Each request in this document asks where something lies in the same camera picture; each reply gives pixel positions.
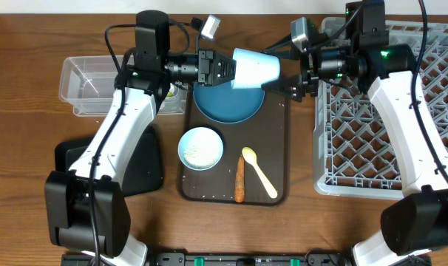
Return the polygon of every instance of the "carrot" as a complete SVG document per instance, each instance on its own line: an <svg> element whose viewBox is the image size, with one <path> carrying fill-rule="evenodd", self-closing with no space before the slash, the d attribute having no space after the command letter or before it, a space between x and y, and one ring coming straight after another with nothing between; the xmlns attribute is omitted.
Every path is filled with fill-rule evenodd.
<svg viewBox="0 0 448 266"><path fill-rule="evenodd" d="M237 172L236 172L236 190L234 192L234 198L236 202L241 203L244 201L245 196L245 181L244 174L245 173L245 164L244 157L240 155L239 162L237 163Z"/></svg>

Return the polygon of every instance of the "spoon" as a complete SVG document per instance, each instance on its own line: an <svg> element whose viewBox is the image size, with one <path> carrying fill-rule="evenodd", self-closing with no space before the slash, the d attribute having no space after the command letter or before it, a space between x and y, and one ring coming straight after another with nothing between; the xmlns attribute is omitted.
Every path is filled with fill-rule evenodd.
<svg viewBox="0 0 448 266"><path fill-rule="evenodd" d="M242 156L247 163L255 168L255 171L259 175L260 181L262 181L262 184L267 191L268 196L270 196L270 198L272 199L275 199L276 196L278 196L278 193L276 192L275 187L270 183L268 178L265 176L265 174L263 174L262 170L257 165L257 155L255 154L255 151L250 149L249 147L245 147L242 149Z"/></svg>

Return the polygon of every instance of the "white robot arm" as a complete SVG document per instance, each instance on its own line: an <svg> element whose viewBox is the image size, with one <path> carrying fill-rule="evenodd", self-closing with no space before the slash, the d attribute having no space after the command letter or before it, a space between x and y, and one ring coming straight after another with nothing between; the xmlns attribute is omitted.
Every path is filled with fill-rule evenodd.
<svg viewBox="0 0 448 266"><path fill-rule="evenodd" d="M448 189L446 181L436 174L437 166L421 134L415 112L410 109L411 71L389 74L390 78L377 78L368 91L370 102L376 107L387 129L400 168L403 195L420 193L423 185L432 189ZM430 139L448 173L448 154L432 121L429 109L423 97L421 79L417 79L416 95L421 116ZM430 250L419 250L412 255L419 255ZM381 231L368 240L358 243L353 248L354 260L358 266L392 265L407 256L397 256L388 248Z"/></svg>
<svg viewBox="0 0 448 266"><path fill-rule="evenodd" d="M122 187L123 176L129 163L132 152L145 128L154 120L157 114L154 95L143 93L142 89L125 88L126 102L122 117L112 130L105 146L102 149L94 178L99 180L102 176L111 177L111 181L119 183ZM98 149L106 131L121 106L122 91L116 90L113 95L111 109L104 122L92 139L86 151L76 160L70 171L75 171L80 177L87 177L92 165L92 156ZM94 256L94 252L83 251ZM103 260L117 266L145 265L147 247L129 235L122 253L113 259L103 256Z"/></svg>

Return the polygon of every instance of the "blue plate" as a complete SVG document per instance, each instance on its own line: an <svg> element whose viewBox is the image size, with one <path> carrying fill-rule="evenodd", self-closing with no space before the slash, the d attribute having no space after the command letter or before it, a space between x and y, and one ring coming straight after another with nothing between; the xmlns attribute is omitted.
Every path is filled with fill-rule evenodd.
<svg viewBox="0 0 448 266"><path fill-rule="evenodd" d="M265 92L260 89L232 89L231 82L215 87L195 85L194 102L209 119L220 123L239 123L261 107Z"/></svg>

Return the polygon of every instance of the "white bowl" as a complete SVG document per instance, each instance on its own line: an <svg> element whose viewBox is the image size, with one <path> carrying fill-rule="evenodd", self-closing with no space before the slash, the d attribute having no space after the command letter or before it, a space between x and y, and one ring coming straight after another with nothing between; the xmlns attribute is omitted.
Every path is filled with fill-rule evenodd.
<svg viewBox="0 0 448 266"><path fill-rule="evenodd" d="M190 163L186 159L185 151L191 146L196 146L196 154L205 155L204 160L206 160L206 155L217 154L217 159L215 161L210 160L209 163L205 163L202 166L197 166ZM180 139L178 143L178 157L180 157L181 162L188 168L196 171L204 171L215 166L221 157L223 156L224 145L221 137L212 129L205 127L198 127L187 131Z"/></svg>

